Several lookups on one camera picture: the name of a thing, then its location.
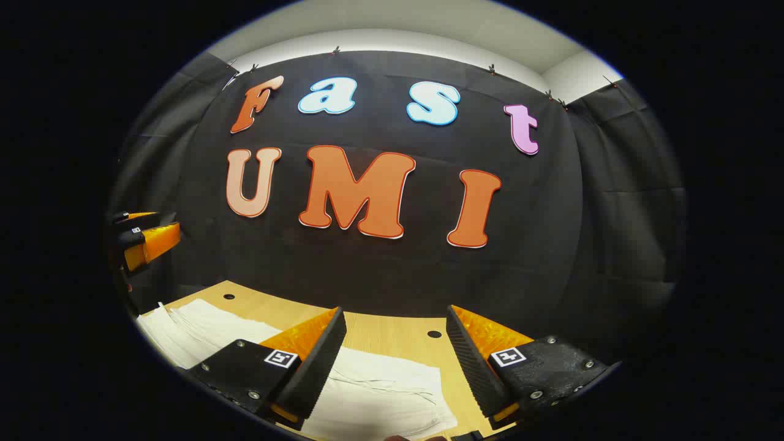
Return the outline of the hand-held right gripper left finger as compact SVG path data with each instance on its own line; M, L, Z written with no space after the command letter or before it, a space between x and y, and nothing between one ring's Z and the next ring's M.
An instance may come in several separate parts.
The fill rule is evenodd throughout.
M263 342L236 339L187 377L269 424L300 430L310 418L347 333L335 307Z

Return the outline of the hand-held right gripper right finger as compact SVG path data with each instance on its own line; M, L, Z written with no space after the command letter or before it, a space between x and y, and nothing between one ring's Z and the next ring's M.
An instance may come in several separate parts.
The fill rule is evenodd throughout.
M473 398L493 429L530 425L604 382L611 364L555 335L534 339L456 305L446 330Z

